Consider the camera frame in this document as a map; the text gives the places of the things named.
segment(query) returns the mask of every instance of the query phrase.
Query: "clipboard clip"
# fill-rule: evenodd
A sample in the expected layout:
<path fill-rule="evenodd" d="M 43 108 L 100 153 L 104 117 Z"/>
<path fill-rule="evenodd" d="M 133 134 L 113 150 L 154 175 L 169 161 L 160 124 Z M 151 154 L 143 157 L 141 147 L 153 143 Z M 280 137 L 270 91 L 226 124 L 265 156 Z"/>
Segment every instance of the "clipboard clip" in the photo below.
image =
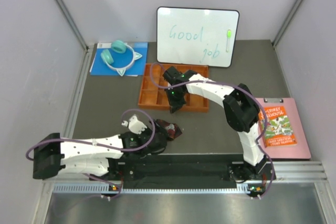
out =
<path fill-rule="evenodd" d="M 264 103 L 283 103 L 283 98 L 264 98 Z"/>

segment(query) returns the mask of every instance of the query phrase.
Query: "orange tray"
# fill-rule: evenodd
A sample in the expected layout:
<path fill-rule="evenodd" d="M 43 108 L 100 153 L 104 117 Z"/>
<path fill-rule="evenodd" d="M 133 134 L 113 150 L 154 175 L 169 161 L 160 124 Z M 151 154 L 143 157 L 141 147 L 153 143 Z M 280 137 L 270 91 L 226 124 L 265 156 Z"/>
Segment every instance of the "orange tray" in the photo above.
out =
<path fill-rule="evenodd" d="M 194 70 L 208 78 L 209 68 L 208 66 L 197 65 L 174 65 L 174 64 L 162 64 L 165 69 L 174 66 L 178 71 L 185 73 L 188 70 Z M 139 103 L 138 106 L 142 109 L 150 110 L 169 110 L 170 106 L 166 92 L 163 89 L 159 89 L 155 86 L 149 75 L 151 64 L 148 63 L 145 66 L 145 71 L 142 78 Z M 167 82 L 163 79 L 163 69 L 159 65 L 153 67 L 153 78 L 156 83 L 161 86 L 167 86 Z M 208 112 L 209 101 L 195 94 L 186 94 L 184 97 L 186 104 L 180 109 L 181 111 L 192 112 Z"/>

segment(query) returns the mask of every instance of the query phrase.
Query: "teal ear cushion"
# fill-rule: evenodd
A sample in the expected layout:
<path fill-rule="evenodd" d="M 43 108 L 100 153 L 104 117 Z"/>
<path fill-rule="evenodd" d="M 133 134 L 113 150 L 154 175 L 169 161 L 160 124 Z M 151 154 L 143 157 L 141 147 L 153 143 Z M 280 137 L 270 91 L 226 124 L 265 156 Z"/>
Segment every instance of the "teal ear cushion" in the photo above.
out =
<path fill-rule="evenodd" d="M 111 49 L 115 52 L 123 54 L 126 52 L 127 46 L 121 40 L 116 40 L 111 44 Z"/>
<path fill-rule="evenodd" d="M 108 49 L 104 49 L 100 54 L 101 59 L 105 62 L 105 64 L 114 63 L 113 57 Z"/>

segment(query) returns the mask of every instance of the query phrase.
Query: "pink clipboard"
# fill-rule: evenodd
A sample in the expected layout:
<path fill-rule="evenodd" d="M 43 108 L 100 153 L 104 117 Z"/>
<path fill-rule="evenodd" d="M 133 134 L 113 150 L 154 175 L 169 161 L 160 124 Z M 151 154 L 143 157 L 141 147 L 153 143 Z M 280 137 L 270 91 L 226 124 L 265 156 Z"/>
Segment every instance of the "pink clipboard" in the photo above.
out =
<path fill-rule="evenodd" d="M 308 143 L 303 131 L 300 116 L 294 98 L 267 99 L 257 98 L 263 107 L 284 106 L 294 134 L 297 138 L 297 144 L 292 146 L 265 147 L 264 140 L 260 139 L 260 146 L 271 158 L 290 158 L 290 159 L 310 159 Z"/>

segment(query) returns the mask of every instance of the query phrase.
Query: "gray table surface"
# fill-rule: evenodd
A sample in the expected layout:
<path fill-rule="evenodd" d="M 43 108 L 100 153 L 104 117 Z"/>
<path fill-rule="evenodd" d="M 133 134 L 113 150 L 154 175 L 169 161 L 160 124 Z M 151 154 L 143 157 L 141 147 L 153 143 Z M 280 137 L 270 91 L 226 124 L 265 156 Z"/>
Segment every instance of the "gray table surface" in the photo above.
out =
<path fill-rule="evenodd" d="M 91 62 L 96 51 L 93 51 Z M 156 62 L 156 43 L 149 43 L 148 62 Z M 277 55 L 270 40 L 236 41 L 229 68 L 209 67 L 209 78 L 246 84 L 255 97 L 289 97 Z M 126 131 L 121 114 L 138 108 L 142 77 L 87 75 L 74 138 L 100 138 Z M 209 103 L 208 113 L 146 110 L 151 117 L 177 123 L 183 134 L 169 142 L 165 153 L 242 153 L 237 133 L 226 122 L 224 110 Z"/>

